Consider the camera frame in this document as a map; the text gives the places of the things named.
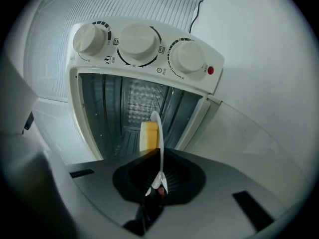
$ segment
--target white wall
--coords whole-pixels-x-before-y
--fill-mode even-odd
[[[319,50],[295,4],[205,0],[192,34],[225,56],[214,95],[260,125],[313,183],[319,161]]]

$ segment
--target black vent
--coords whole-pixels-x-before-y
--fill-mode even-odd
[[[74,179],[74,178],[89,175],[92,173],[94,173],[94,171],[92,169],[85,169],[85,170],[81,170],[81,171],[71,172],[70,175]]]
[[[113,174],[113,184],[128,201],[143,203],[145,193],[160,170],[158,149],[118,168]],[[163,168],[168,194],[165,205],[185,204],[191,201],[204,187],[206,176],[203,170],[169,149],[164,151]]]
[[[234,193],[233,197],[246,214],[256,231],[261,231],[272,222],[273,218],[257,203],[247,191]]]

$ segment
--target yellow object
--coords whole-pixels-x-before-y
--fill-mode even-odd
[[[160,143],[158,140],[159,135],[159,126],[157,122],[142,122],[140,133],[140,151],[158,148]]]

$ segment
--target control knob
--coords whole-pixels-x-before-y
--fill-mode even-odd
[[[185,74],[200,70],[205,64],[204,52],[194,41],[182,41],[172,50],[173,67]]]
[[[139,60],[154,52],[156,36],[149,26],[133,23],[123,29],[119,45],[126,55]]]
[[[88,23],[81,26],[73,37],[73,48],[76,52],[94,55],[104,42],[104,34],[94,24]]]

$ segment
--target ribbed plastic surface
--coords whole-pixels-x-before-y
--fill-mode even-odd
[[[90,18],[153,19],[187,31],[200,0],[44,0],[26,44],[24,77],[42,98],[67,101],[66,41],[72,25]]]

